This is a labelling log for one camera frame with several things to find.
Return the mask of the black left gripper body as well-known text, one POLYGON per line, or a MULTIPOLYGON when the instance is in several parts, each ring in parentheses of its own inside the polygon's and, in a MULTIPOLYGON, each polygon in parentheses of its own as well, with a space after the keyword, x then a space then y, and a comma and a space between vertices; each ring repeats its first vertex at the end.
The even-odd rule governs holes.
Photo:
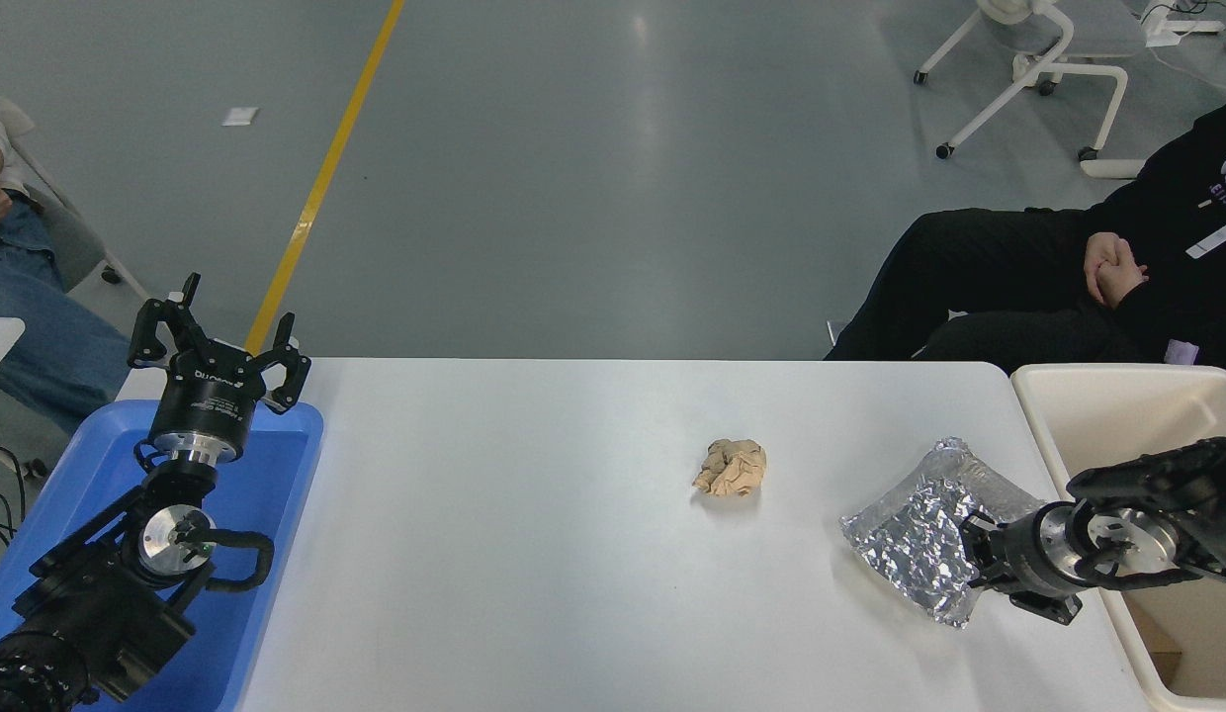
POLYGON ((246 369, 250 355, 232 344, 211 344, 206 355, 180 350, 170 357, 166 391, 148 440, 161 452, 215 450, 242 453, 265 387, 246 369))

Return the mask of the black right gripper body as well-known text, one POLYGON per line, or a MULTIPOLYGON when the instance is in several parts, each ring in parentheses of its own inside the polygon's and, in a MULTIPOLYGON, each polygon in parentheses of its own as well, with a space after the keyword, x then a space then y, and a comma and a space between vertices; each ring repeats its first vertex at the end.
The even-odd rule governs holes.
POLYGON ((997 559, 1005 564, 997 589, 1007 594, 1060 594, 1060 578, 1049 567, 1038 538, 1043 520, 1052 509, 1053 504, 1045 504, 1036 512, 997 529, 997 559))

